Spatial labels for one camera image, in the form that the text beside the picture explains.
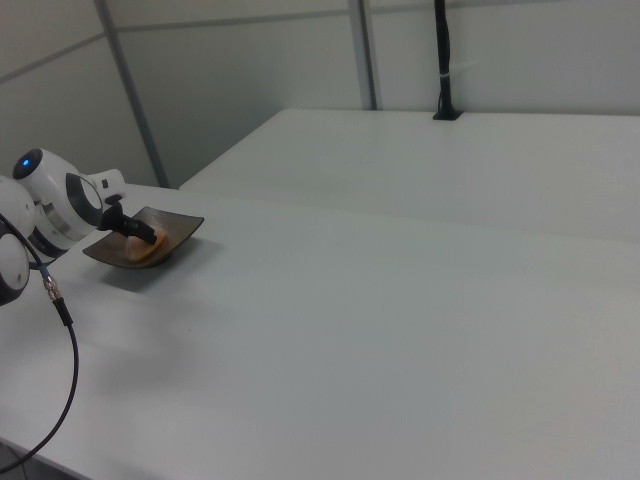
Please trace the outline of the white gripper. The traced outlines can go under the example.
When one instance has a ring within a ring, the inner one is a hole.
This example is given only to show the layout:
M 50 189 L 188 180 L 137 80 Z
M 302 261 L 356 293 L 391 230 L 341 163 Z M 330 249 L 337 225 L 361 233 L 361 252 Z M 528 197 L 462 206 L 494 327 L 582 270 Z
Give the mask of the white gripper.
M 103 212 L 97 227 L 98 231 L 111 231 L 124 237 L 135 237 L 149 245 L 156 243 L 157 236 L 153 227 L 124 214 L 119 202 L 125 198 L 125 180 L 119 170 L 111 169 L 95 173 L 89 175 L 88 179 L 102 203 L 111 206 Z

